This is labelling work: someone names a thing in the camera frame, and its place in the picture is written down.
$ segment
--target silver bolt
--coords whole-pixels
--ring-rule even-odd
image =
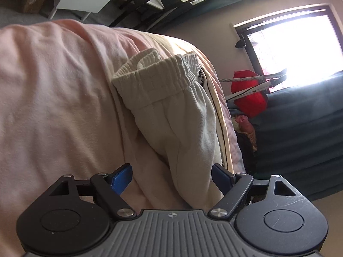
[[[134,211],[132,209],[120,209],[117,211],[117,215],[120,217],[131,217],[134,215]]]
[[[224,217],[227,215],[227,210],[224,209],[213,209],[211,210],[211,214],[215,217]]]

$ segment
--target window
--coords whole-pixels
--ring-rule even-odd
[[[256,73],[287,68],[287,79],[271,92],[318,82],[343,70],[343,36],[328,6],[294,10],[236,30]]]

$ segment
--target bright window light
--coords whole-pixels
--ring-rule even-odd
[[[343,54],[326,15],[285,21],[248,35],[264,74],[287,68],[287,79],[274,92],[307,85],[343,70]]]

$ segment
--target bed sheet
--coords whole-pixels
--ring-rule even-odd
[[[87,179],[135,162],[123,198],[141,208],[182,209],[168,166],[152,150],[127,109],[117,111],[111,78],[129,58],[156,48],[162,58],[195,51],[213,75],[228,128],[234,172],[241,152],[224,95],[208,59],[191,44],[124,28],[57,20],[0,30],[0,256],[21,256],[20,215],[63,174]],[[131,136],[132,151],[125,150]]]

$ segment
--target grey carpet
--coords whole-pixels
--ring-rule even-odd
[[[91,13],[83,22],[87,24],[110,25],[122,11],[118,9],[120,1],[111,0],[101,9],[99,13]],[[45,0],[40,13],[22,13],[22,0],[0,0],[0,28],[11,24],[31,25],[49,21],[48,15],[54,7],[54,0]],[[56,19],[75,19],[80,22],[84,12],[59,9],[53,20]],[[139,22],[139,14],[134,12],[121,23],[118,27],[132,28]]]

